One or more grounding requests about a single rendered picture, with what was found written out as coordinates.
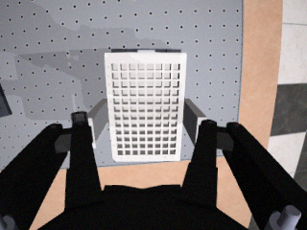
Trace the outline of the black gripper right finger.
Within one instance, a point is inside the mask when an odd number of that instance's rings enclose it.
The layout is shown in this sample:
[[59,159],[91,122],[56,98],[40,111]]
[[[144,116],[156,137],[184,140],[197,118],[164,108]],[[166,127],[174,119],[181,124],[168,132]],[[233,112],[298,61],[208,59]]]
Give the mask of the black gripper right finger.
[[190,99],[182,122],[194,151],[167,230],[217,230],[217,149],[260,230],[307,230],[307,192],[243,125],[217,126]]

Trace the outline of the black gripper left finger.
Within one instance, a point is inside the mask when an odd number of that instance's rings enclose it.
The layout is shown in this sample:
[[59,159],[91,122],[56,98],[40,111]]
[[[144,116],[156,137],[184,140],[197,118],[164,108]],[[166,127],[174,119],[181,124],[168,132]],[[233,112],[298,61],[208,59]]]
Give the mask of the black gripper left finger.
[[111,230],[93,151],[109,125],[107,99],[71,121],[72,132],[44,128],[0,172],[0,230],[30,229],[68,151],[61,230]]

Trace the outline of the white well plate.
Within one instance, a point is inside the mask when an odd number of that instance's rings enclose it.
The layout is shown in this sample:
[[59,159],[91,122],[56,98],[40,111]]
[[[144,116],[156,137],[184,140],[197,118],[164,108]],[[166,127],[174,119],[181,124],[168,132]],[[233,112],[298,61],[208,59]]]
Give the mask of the white well plate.
[[105,53],[105,68],[112,159],[180,161],[186,53]]

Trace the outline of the grey perforated base plate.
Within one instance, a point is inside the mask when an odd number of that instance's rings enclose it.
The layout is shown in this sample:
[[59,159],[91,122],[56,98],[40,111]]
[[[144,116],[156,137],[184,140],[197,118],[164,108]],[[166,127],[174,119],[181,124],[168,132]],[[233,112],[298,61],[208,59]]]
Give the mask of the grey perforated base plate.
[[181,49],[184,99],[225,127],[240,115],[244,0],[0,0],[0,171],[50,124],[107,99],[105,53]]

